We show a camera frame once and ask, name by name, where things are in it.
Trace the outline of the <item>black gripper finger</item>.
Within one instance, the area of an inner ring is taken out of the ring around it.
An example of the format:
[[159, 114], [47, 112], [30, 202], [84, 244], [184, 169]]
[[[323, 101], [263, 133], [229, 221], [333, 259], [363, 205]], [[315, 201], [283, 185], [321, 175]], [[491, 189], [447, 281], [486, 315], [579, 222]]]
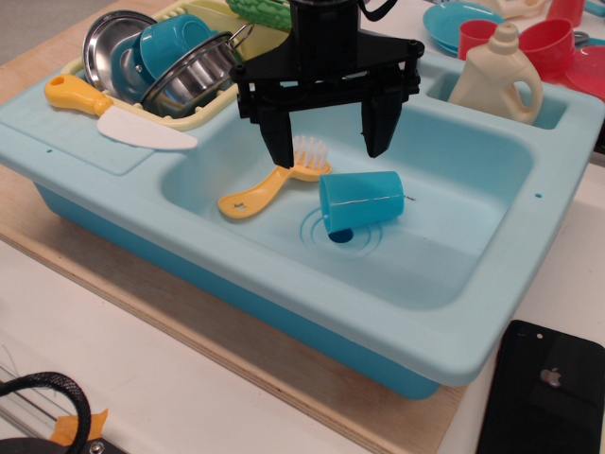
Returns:
[[399, 94], [374, 96], [361, 103], [362, 135], [371, 158], [378, 157], [389, 148], [401, 111]]
[[276, 166], [294, 166], [294, 148], [288, 112], [262, 111], [259, 116], [261, 135]]

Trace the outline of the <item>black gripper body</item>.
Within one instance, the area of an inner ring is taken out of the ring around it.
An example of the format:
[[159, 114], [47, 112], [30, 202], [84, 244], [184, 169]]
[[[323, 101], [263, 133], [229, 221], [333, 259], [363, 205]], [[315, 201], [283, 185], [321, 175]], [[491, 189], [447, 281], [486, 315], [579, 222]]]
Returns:
[[424, 44], [362, 28], [394, 4], [369, 10], [362, 1], [293, 1], [291, 30], [282, 44], [234, 68], [242, 117], [358, 103], [365, 119], [396, 119], [420, 89], [417, 64]]

